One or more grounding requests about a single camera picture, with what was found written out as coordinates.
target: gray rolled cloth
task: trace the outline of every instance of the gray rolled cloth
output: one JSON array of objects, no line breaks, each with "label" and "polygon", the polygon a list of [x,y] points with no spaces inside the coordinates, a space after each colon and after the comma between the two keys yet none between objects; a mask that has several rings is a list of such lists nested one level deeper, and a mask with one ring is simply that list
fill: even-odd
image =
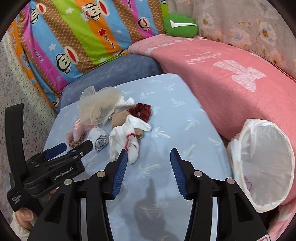
[{"label": "gray rolled cloth", "polygon": [[97,126],[90,130],[88,139],[92,141],[96,151],[102,150],[109,143],[108,133]]}]

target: velvet scrunchie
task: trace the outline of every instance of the velvet scrunchie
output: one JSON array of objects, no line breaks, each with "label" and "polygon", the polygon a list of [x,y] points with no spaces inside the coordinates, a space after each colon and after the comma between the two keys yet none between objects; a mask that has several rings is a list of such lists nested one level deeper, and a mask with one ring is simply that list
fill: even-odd
[{"label": "velvet scrunchie", "polygon": [[131,115],[147,122],[151,115],[151,105],[138,103],[131,107],[128,112],[130,112]]}]

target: pink cloth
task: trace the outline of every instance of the pink cloth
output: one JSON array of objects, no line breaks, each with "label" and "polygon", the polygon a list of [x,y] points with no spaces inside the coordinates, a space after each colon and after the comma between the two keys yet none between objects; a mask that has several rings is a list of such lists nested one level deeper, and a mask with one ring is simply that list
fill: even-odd
[{"label": "pink cloth", "polygon": [[96,125],[85,125],[80,123],[80,119],[77,120],[74,124],[74,128],[66,132],[66,138],[68,143],[74,141],[79,141],[81,135],[85,131],[89,131],[94,128]]},{"label": "pink cloth", "polygon": [[[279,126],[296,150],[296,83],[263,58],[200,37],[188,39],[164,34],[140,40],[128,51],[153,57],[165,73],[178,74],[198,98],[217,131],[228,140],[241,131],[246,119],[263,119]],[[294,180],[282,203],[285,205],[280,207],[280,210],[286,208],[288,214],[275,220],[269,229],[272,240],[276,240],[294,216],[295,197]]]}]

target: white check mark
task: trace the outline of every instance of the white check mark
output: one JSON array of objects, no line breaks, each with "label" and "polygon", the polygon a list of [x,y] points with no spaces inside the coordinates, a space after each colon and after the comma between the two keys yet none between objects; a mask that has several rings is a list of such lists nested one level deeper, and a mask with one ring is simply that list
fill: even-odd
[{"label": "white check mark", "polygon": [[197,26],[197,24],[195,23],[174,23],[171,19],[170,19],[170,25],[172,28],[181,27],[181,26]]}]

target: blue cushion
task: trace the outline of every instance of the blue cushion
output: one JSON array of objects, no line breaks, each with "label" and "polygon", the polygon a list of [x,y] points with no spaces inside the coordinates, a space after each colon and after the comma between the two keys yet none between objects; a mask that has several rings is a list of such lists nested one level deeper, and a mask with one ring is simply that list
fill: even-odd
[{"label": "blue cushion", "polygon": [[133,80],[163,74],[156,60],[137,54],[128,54],[95,68],[67,85],[56,108],[60,110],[80,99],[82,92],[90,86],[96,91],[108,86],[117,86]]}]

